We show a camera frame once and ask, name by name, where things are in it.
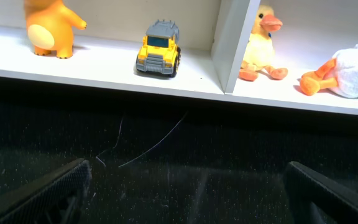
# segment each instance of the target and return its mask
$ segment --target plush toy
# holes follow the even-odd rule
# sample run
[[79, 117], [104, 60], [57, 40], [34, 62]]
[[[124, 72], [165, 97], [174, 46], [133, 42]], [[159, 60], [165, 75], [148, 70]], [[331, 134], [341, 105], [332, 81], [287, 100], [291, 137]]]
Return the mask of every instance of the plush toy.
[[257, 71], [266, 69], [274, 79], [286, 77], [286, 68], [274, 69], [271, 66], [274, 59], [274, 48], [270, 33], [278, 31], [283, 23], [274, 17], [273, 9], [269, 6], [259, 6], [258, 13], [247, 44], [246, 53], [242, 60], [239, 77], [248, 81], [258, 78]]
[[353, 49], [337, 51], [333, 58], [315, 72], [308, 72], [300, 81], [306, 95], [329, 88], [346, 98], [358, 97], [358, 44]]
[[57, 51], [58, 58], [73, 56], [74, 33], [71, 27], [85, 29], [86, 22], [68, 9], [63, 0], [25, 0], [27, 34], [35, 54]]

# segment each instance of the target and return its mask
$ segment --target white plush toy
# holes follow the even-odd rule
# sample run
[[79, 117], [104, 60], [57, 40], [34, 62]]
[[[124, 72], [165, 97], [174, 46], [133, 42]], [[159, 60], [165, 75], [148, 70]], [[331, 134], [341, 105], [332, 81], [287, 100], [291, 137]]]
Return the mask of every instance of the white plush toy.
[[300, 81], [306, 95], [329, 88], [346, 98], [358, 97], [358, 44], [353, 49], [337, 51], [333, 58], [317, 71], [308, 72]]

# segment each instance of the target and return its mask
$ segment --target orange beak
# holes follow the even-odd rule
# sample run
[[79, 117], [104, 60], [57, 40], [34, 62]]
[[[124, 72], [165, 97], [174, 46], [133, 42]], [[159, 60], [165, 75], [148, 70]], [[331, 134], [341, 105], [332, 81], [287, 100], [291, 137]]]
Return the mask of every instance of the orange beak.
[[283, 22], [273, 15], [266, 15], [259, 24], [267, 32], [275, 32], [281, 28]]

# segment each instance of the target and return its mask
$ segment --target toy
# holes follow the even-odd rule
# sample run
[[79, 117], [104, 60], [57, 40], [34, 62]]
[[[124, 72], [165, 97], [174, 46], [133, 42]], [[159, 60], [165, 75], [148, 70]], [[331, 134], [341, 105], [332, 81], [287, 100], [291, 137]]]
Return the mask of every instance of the toy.
[[270, 33], [278, 31], [283, 23], [274, 17], [273, 9], [269, 6], [259, 6], [257, 17], [252, 28], [246, 52], [242, 60], [239, 77], [254, 81], [258, 78], [257, 71], [266, 69], [267, 73], [276, 80], [282, 80], [288, 74], [286, 68], [274, 69], [271, 66], [274, 58], [274, 48]]
[[73, 55], [72, 26], [85, 29], [86, 22], [67, 8], [63, 0], [25, 0], [27, 34], [36, 55], [57, 51], [57, 57], [67, 59]]
[[317, 71], [302, 76], [300, 87], [306, 95], [329, 88], [346, 98], [358, 97], [358, 44], [353, 49], [337, 51]]
[[143, 46], [136, 58], [136, 69], [175, 77], [181, 57], [178, 41], [178, 26], [172, 21], [157, 20], [143, 37]]

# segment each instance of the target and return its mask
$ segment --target toy truck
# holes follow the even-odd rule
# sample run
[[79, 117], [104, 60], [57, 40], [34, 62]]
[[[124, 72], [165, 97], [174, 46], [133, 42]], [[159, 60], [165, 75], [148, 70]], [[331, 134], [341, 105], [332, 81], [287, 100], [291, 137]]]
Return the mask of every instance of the toy truck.
[[143, 37], [143, 46], [136, 58], [136, 69], [175, 77], [181, 57], [178, 41], [178, 26], [172, 21], [157, 20]]

